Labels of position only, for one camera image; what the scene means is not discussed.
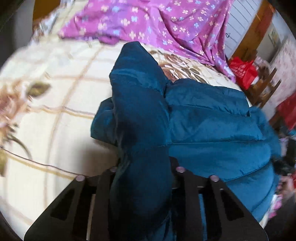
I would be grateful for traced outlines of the cream floral checked bedspread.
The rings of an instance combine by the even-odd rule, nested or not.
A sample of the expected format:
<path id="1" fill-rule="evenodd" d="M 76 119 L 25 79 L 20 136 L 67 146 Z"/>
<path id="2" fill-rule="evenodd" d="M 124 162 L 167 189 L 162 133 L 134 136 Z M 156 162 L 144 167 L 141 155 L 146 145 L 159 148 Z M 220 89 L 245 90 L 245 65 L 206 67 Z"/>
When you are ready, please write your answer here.
<path id="1" fill-rule="evenodd" d="M 1 69 L 1 213 L 26 231 L 77 176 L 117 162 L 115 147 L 90 136 L 123 43 L 62 40 L 60 28 L 86 1 L 60 8 L 48 35 L 13 54 Z"/>

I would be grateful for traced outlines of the red shopping bag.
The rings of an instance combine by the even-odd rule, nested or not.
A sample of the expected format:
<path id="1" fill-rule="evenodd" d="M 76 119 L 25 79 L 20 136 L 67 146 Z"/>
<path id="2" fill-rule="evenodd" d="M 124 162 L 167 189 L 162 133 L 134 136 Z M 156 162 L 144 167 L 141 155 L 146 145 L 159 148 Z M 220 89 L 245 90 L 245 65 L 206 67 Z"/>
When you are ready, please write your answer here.
<path id="1" fill-rule="evenodd" d="M 242 61 L 239 57 L 230 60 L 229 67 L 236 77 L 236 83 L 242 90 L 248 90 L 258 76 L 254 61 Z"/>

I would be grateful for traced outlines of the pile of colourful clothes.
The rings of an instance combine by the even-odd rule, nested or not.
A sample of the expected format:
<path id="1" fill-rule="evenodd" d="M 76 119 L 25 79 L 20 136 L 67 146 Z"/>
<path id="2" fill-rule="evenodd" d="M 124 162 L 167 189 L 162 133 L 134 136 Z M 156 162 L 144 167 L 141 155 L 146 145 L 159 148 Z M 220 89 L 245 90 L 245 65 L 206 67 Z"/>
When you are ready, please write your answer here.
<path id="1" fill-rule="evenodd" d="M 274 161 L 280 181 L 272 200 L 268 218 L 272 219 L 288 206 L 295 206 L 295 130 L 280 131 L 281 158 Z"/>

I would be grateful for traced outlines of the small framed wall picture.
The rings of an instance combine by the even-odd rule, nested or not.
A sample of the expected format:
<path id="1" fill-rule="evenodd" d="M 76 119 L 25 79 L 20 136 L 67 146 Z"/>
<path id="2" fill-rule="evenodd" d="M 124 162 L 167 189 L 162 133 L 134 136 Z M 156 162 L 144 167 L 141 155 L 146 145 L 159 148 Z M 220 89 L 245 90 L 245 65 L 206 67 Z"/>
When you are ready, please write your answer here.
<path id="1" fill-rule="evenodd" d="M 277 30 L 274 27 L 269 31 L 268 37 L 274 47 L 277 46 L 280 42 L 280 37 L 278 35 Z"/>

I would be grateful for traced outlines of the teal puffer jacket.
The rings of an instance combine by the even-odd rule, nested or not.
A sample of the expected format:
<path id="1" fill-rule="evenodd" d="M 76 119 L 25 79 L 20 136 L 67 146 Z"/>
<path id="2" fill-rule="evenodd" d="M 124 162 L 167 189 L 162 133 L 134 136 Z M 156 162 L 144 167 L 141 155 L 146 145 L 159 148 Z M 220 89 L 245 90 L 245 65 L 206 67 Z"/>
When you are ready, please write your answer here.
<path id="1" fill-rule="evenodd" d="M 124 44 L 91 136 L 118 148 L 110 190 L 112 240 L 175 240 L 170 158 L 197 176 L 218 175 L 257 221 L 267 213 L 281 154 L 264 113 L 243 92 L 168 80 L 139 42 Z"/>

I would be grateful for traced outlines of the purple floral sheet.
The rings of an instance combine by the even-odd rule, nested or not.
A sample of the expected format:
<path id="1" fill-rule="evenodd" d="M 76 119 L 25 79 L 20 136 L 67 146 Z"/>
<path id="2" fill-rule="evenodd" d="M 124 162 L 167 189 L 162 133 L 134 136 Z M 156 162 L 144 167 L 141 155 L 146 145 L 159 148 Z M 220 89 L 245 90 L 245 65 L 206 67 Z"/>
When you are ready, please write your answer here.
<path id="1" fill-rule="evenodd" d="M 64 39 L 138 41 L 214 66 L 235 80 L 224 53 L 232 1 L 89 1 L 60 30 Z"/>

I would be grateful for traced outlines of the wooden chair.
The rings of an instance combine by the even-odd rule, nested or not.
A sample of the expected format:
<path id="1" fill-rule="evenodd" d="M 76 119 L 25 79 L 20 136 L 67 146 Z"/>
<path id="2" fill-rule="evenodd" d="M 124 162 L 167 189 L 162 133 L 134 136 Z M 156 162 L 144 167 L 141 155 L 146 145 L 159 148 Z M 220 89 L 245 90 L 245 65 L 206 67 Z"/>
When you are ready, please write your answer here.
<path id="1" fill-rule="evenodd" d="M 250 87 L 243 92 L 253 106 L 263 108 L 281 84 L 280 79 L 273 82 L 278 69 L 269 67 L 268 63 L 264 61 L 260 62 L 262 59 L 257 56 L 256 50 L 251 51 L 245 57 L 248 61 L 254 61 L 253 64 L 257 68 L 258 80 L 252 83 Z"/>

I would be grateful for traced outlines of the red cloth on right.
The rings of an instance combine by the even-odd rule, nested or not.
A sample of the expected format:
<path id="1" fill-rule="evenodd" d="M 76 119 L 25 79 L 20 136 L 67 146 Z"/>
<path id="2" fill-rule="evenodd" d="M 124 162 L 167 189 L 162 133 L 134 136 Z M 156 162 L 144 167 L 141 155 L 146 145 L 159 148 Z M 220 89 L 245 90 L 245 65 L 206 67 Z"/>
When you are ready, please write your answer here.
<path id="1" fill-rule="evenodd" d="M 277 106 L 277 111 L 289 130 L 295 127 L 296 122 L 296 92 Z"/>

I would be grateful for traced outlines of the pink floral mattress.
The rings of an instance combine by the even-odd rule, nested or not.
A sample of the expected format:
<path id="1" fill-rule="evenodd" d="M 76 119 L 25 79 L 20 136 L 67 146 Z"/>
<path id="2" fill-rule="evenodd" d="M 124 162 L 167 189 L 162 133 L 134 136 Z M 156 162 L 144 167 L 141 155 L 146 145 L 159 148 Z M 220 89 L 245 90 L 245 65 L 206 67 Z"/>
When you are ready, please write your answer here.
<path id="1" fill-rule="evenodd" d="M 271 70 L 277 69 L 271 85 L 281 84 L 262 108 L 268 118 L 275 113 L 276 107 L 295 92 L 295 39 L 288 37 L 283 42 L 271 62 Z"/>

